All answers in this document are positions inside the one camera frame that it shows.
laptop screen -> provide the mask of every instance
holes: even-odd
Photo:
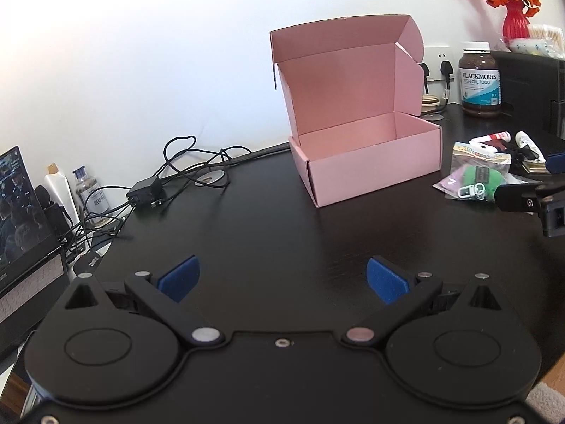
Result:
[[[0,156],[0,288],[2,269],[50,236],[18,147]]]

red vase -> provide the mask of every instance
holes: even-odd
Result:
[[[509,0],[506,3],[508,14],[502,26],[502,36],[508,39],[529,38],[528,19],[524,15],[522,1]]]

dark wooden desk surface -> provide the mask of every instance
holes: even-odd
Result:
[[[191,186],[166,215],[136,210],[97,276],[168,270],[195,254],[201,278],[183,305],[227,330],[301,331],[344,330],[382,306],[365,278],[376,254],[448,283],[486,272],[532,331],[546,372],[565,352],[565,238],[544,238],[537,216],[447,200],[432,185],[448,174],[455,140],[525,130],[545,153],[565,141],[509,118],[464,118],[458,106],[439,124],[442,174],[316,209],[290,153],[242,164],[224,192]]]

open box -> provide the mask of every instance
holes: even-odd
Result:
[[[320,20],[270,42],[290,148],[317,207],[440,169],[441,127],[414,116],[424,44],[410,16]]]

white tube bottle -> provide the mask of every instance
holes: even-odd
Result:
[[[45,189],[51,195],[51,200],[64,207],[73,225],[78,223],[78,213],[72,199],[71,188],[65,174],[59,171],[55,163],[47,167],[48,174],[45,176]]]

